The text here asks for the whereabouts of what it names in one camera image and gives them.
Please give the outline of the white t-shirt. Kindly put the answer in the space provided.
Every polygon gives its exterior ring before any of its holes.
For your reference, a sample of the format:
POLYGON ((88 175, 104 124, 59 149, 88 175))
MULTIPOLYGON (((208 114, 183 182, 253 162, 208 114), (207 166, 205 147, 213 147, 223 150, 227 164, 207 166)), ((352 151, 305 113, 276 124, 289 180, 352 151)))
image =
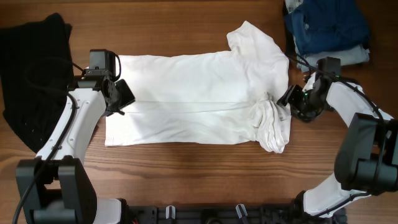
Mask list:
POLYGON ((121 56, 121 77, 136 100, 106 118, 105 144, 256 141, 281 153, 289 143, 291 115, 277 100, 288 87, 289 60, 249 22, 226 38, 227 51, 121 56))

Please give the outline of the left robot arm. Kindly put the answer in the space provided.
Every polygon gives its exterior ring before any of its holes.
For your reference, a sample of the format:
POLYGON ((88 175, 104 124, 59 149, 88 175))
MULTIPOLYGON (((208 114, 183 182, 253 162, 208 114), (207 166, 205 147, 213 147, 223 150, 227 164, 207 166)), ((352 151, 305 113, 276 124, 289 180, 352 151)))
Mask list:
POLYGON ((65 107, 34 159, 21 160, 16 180, 21 199, 13 217, 27 223, 130 223, 124 199, 100 199, 83 167, 98 120, 135 102, 121 79, 121 59, 106 49, 90 51, 89 67, 73 77, 65 107))

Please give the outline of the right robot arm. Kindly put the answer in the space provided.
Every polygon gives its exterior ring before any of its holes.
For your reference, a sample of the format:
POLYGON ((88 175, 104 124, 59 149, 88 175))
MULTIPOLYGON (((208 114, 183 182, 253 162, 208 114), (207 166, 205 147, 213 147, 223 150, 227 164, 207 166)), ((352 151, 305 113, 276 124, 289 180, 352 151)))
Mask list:
POLYGON ((295 198, 289 220, 321 222, 356 200, 397 191, 397 120, 383 112, 356 80, 341 76, 338 58, 311 66, 305 86, 292 85, 278 100, 292 116, 311 122, 324 111, 336 111, 348 127, 334 171, 313 189, 295 198))

